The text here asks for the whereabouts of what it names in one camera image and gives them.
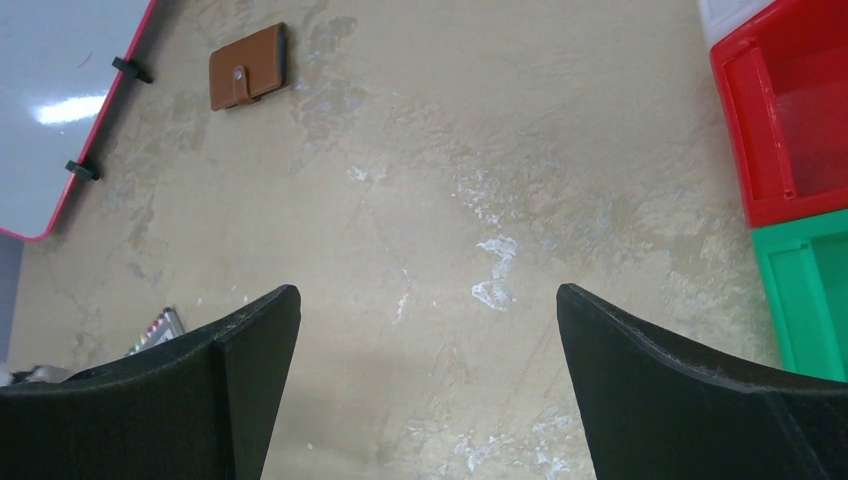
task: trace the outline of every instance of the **beige marble floor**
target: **beige marble floor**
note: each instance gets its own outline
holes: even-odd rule
[[[291,283],[266,478],[590,478],[560,283],[777,364],[694,0],[181,1],[66,227],[26,248],[10,358],[118,358]],[[273,22],[296,81],[209,110]]]

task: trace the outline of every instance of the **white stain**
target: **white stain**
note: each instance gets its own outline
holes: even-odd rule
[[[469,435],[460,435],[457,437],[457,444],[453,449],[453,453],[455,455],[466,456],[467,461],[465,465],[468,467],[469,472],[474,473],[474,469],[480,464],[498,455],[501,448],[513,443],[515,443],[515,440],[507,435],[489,436],[489,443],[478,447],[472,444]]]
[[[470,208],[477,218],[488,225],[501,227],[501,215],[493,212],[493,204],[499,203],[495,197],[497,182],[487,178],[482,170],[476,170],[473,175],[457,179],[457,193],[462,203]]]
[[[347,176],[358,182],[379,182],[386,178],[386,168],[367,170],[360,167],[351,167],[347,171]]]
[[[401,299],[398,300],[398,316],[395,319],[395,321],[392,322],[392,325],[396,325],[400,321],[401,317],[403,317],[403,309],[406,308],[406,299],[408,299],[408,298],[409,298],[409,294],[404,293],[403,297],[401,297]]]
[[[570,471],[568,462],[559,457],[554,457],[552,460],[548,460],[548,457],[544,453],[536,452],[536,458],[537,465],[543,465],[547,467],[545,469],[545,480],[556,480],[557,474],[559,474],[559,472]]]
[[[571,425],[571,417],[568,415],[557,415],[547,422],[539,422],[533,425],[533,428],[530,429],[533,433],[545,433],[547,431],[556,429],[562,430],[565,427]]]
[[[506,277],[512,270],[512,262],[518,252],[518,242],[510,237],[498,235],[497,238],[478,243],[477,246],[501,257],[501,260],[492,267],[492,280],[471,287],[471,295],[492,310],[505,312],[507,305],[515,301],[506,289]]]
[[[539,244],[546,251],[552,252],[552,251],[556,250],[557,240],[556,240],[556,238],[554,238],[553,235],[545,235],[545,237],[542,238],[542,240],[539,241]]]

